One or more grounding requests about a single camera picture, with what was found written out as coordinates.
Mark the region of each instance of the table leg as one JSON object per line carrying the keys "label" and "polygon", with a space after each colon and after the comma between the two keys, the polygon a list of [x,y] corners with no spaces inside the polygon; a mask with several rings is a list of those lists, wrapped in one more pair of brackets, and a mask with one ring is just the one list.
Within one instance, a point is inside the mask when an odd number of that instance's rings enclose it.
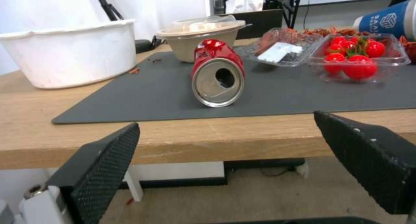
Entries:
{"label": "table leg", "polygon": [[129,166],[129,169],[127,169],[124,179],[126,180],[127,185],[129,186],[129,190],[134,201],[140,202],[143,198],[143,189],[140,186],[138,174],[134,166]]}

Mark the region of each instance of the gray mat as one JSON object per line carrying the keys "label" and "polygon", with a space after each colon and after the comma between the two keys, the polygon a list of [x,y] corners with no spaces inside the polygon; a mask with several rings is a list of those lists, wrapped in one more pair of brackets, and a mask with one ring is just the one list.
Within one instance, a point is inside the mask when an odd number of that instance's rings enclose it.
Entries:
{"label": "gray mat", "polygon": [[247,79],[232,105],[209,108],[192,94],[193,64],[171,52],[138,64],[60,116],[54,124],[259,116],[416,107],[416,66],[397,67],[384,84],[323,82],[307,65],[272,67],[245,60]]}

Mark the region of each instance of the can opening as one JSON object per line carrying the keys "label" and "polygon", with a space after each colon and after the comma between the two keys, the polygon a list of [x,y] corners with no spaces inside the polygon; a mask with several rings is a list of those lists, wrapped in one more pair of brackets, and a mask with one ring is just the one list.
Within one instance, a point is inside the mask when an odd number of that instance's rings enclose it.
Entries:
{"label": "can opening", "polygon": [[215,78],[224,88],[230,88],[234,85],[235,79],[230,70],[221,68],[215,73]]}

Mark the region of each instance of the crushed red can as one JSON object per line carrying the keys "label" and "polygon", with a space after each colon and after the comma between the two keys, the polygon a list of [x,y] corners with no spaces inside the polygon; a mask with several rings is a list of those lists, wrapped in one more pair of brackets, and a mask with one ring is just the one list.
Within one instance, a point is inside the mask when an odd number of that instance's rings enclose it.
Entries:
{"label": "crushed red can", "polygon": [[245,70],[241,58],[223,41],[206,39],[195,49],[192,91],[210,107],[234,103],[244,89]]}

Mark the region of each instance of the plastic tomato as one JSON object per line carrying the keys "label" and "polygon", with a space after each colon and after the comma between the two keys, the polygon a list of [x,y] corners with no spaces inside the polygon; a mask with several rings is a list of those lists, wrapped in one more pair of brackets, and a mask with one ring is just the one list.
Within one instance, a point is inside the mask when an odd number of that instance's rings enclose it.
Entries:
{"label": "plastic tomato", "polygon": [[369,58],[380,58],[386,52],[386,47],[380,42],[370,41],[365,52]]}
{"label": "plastic tomato", "polygon": [[337,36],[331,41],[331,45],[339,45],[341,42],[346,41],[344,36]]}
{"label": "plastic tomato", "polygon": [[377,73],[377,64],[371,59],[363,55],[354,55],[348,58],[350,65],[343,68],[343,72],[350,79],[367,79]]}
{"label": "plastic tomato", "polygon": [[358,41],[359,41],[359,37],[358,36],[354,36],[349,41],[353,42],[354,45],[357,46],[358,45]]}
{"label": "plastic tomato", "polygon": [[331,54],[331,53],[341,53],[342,55],[345,55],[345,50],[342,48],[341,45],[330,45],[325,50],[325,55]]}
{"label": "plastic tomato", "polygon": [[325,56],[324,62],[333,63],[333,65],[327,64],[327,65],[324,65],[324,68],[329,74],[332,74],[332,75],[338,74],[342,70],[342,65],[334,64],[334,63],[339,63],[343,61],[345,61],[344,55],[342,55],[341,53],[331,53]]}
{"label": "plastic tomato", "polygon": [[355,43],[352,41],[343,41],[339,45],[341,45],[341,47],[345,50],[350,50],[350,49],[355,48]]}

